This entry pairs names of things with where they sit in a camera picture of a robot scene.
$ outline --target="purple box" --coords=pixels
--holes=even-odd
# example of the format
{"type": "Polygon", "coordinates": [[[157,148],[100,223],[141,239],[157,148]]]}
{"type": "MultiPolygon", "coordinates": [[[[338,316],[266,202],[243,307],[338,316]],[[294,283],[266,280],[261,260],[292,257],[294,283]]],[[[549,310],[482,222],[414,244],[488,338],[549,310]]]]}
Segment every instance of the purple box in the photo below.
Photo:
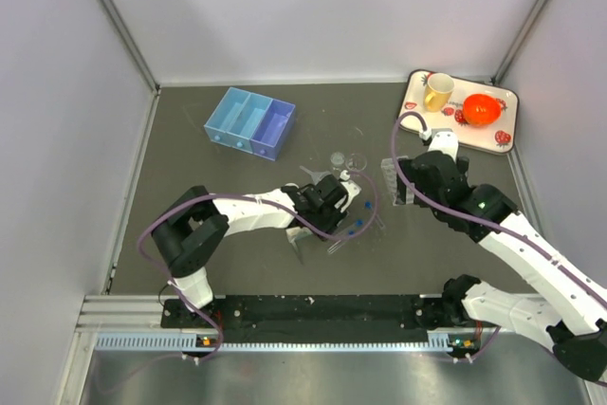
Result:
{"type": "Polygon", "coordinates": [[[275,160],[293,123],[295,123],[295,105],[272,100],[250,140],[253,154],[275,160]]]}

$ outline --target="reflective metal surface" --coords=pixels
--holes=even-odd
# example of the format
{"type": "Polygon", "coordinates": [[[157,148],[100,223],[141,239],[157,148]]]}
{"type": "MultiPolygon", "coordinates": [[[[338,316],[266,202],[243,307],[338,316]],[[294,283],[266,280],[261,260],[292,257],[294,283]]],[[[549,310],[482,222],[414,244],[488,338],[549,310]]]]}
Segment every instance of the reflective metal surface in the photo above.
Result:
{"type": "MultiPolygon", "coordinates": [[[[111,388],[158,353],[96,353],[111,388]]],[[[500,335],[472,365],[396,353],[230,353],[195,367],[164,359],[101,395],[91,375],[83,404],[588,405],[580,380],[531,341],[500,335]]]]}

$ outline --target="white wall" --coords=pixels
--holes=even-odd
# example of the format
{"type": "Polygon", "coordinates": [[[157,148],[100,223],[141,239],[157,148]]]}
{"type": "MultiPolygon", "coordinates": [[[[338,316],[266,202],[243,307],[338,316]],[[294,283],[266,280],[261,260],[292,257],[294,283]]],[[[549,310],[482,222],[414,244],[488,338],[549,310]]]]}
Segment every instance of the white wall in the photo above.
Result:
{"type": "Polygon", "coordinates": [[[96,0],[0,0],[0,403],[52,400],[150,94],[96,0]]]}
{"type": "Polygon", "coordinates": [[[114,0],[161,83],[492,75],[535,0],[114,0]]]}
{"type": "Polygon", "coordinates": [[[607,285],[607,3],[553,0],[506,78],[516,145],[557,247],[607,285]]]}

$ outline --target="cup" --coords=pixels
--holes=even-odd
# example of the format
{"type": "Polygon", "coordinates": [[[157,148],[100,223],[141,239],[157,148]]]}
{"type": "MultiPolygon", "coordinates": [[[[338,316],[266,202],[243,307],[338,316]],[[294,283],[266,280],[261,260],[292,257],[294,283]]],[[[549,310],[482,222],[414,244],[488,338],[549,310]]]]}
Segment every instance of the cup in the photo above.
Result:
{"type": "Polygon", "coordinates": [[[453,93],[455,82],[445,73],[433,73],[426,82],[424,93],[424,106],[426,110],[435,113],[440,111],[449,101],[453,93]]]}

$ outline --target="compartment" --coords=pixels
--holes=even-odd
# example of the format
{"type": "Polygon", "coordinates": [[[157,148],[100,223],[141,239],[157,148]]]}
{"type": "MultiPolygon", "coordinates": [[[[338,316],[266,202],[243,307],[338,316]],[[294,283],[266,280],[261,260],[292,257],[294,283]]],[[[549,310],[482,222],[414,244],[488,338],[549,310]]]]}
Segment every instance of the compartment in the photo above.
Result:
{"type": "Polygon", "coordinates": [[[294,104],[272,100],[250,141],[253,154],[275,160],[294,121],[294,104]]]}
{"type": "Polygon", "coordinates": [[[228,139],[226,132],[238,118],[250,95],[251,93],[246,90],[235,87],[228,89],[226,95],[221,99],[211,117],[207,120],[207,123],[205,123],[205,131],[211,141],[229,145],[226,143],[228,139]]]}
{"type": "Polygon", "coordinates": [[[228,128],[226,142],[236,149],[252,152],[250,140],[264,118],[272,99],[259,94],[250,94],[245,106],[228,128]]]}

